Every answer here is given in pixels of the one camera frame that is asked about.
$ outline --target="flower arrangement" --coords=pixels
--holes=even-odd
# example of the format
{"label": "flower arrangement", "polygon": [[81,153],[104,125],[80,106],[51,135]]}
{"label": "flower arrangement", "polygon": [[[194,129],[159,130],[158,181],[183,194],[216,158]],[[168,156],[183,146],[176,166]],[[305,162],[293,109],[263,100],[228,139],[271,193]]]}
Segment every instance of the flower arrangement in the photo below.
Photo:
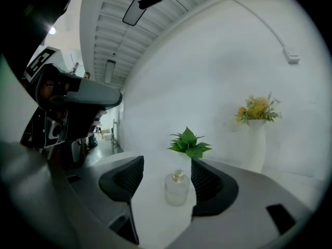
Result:
{"label": "flower arrangement", "polygon": [[250,95],[245,101],[246,107],[241,107],[238,111],[237,122],[246,122],[253,119],[262,119],[274,122],[275,118],[282,118],[281,113],[276,113],[275,107],[281,103],[276,99],[271,99],[272,93],[268,97],[257,97]]}
{"label": "flower arrangement", "polygon": [[189,158],[203,158],[203,152],[211,149],[207,147],[210,146],[207,143],[201,142],[197,144],[197,139],[200,139],[203,136],[195,136],[188,127],[182,134],[178,133],[176,136],[178,136],[178,138],[171,140],[172,144],[168,149],[183,152],[187,154]]}

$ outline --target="hallway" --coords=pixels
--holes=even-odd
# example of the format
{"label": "hallway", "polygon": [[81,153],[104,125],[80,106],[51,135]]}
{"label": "hallway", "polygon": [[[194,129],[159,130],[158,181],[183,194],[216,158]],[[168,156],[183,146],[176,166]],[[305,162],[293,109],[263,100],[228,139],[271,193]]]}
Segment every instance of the hallway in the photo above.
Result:
{"label": "hallway", "polygon": [[105,157],[123,152],[120,146],[113,146],[110,141],[104,140],[100,133],[94,133],[94,136],[98,146],[90,150],[82,167],[92,166]]}

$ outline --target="light fixture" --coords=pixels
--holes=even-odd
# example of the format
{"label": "light fixture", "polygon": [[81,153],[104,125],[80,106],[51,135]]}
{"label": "light fixture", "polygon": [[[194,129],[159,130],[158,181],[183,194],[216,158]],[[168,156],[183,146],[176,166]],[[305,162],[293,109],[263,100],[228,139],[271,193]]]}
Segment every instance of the light fixture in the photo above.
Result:
{"label": "light fixture", "polygon": [[52,27],[48,33],[54,35],[56,32],[57,30],[54,27]]}

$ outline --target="ribbed black pad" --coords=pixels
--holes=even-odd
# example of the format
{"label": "ribbed black pad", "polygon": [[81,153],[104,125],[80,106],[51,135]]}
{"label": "ribbed black pad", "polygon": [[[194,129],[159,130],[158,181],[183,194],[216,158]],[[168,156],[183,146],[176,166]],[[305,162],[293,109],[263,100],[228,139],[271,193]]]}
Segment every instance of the ribbed black pad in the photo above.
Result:
{"label": "ribbed black pad", "polygon": [[115,168],[99,179],[99,187],[114,201],[130,203],[143,179],[144,158],[136,159]]}
{"label": "ribbed black pad", "polygon": [[192,217],[220,214],[234,203],[239,193],[234,178],[199,159],[191,160],[191,181],[197,199]]}

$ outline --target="corrugated ceiling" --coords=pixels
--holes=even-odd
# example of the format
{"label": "corrugated ceiling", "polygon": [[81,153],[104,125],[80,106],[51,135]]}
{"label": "corrugated ceiling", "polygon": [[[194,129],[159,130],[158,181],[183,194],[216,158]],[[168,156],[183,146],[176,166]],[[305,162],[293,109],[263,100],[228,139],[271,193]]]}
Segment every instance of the corrugated ceiling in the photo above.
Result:
{"label": "corrugated ceiling", "polygon": [[[85,67],[89,64],[87,67],[92,68],[90,72],[94,74],[96,81],[104,82],[106,61],[115,61],[110,85],[117,89],[124,87],[135,63],[154,39],[183,14],[205,1],[207,0],[163,0],[149,7],[136,26],[130,26],[122,22],[131,4],[130,0],[103,0],[96,22],[91,23],[94,33],[90,36],[94,36],[94,39],[89,41],[94,42],[94,46],[89,47],[93,47],[93,56],[83,56]],[[93,19],[93,16],[82,11],[80,17]]]}

